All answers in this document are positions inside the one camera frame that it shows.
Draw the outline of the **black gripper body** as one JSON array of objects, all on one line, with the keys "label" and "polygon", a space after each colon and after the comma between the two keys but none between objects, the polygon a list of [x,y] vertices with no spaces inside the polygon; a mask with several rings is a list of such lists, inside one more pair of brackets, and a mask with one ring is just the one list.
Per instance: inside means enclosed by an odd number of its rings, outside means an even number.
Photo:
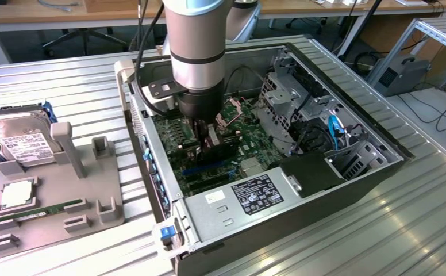
[{"label": "black gripper body", "polygon": [[224,105],[226,80],[204,90],[188,89],[179,94],[182,113],[195,120],[214,121]]}]

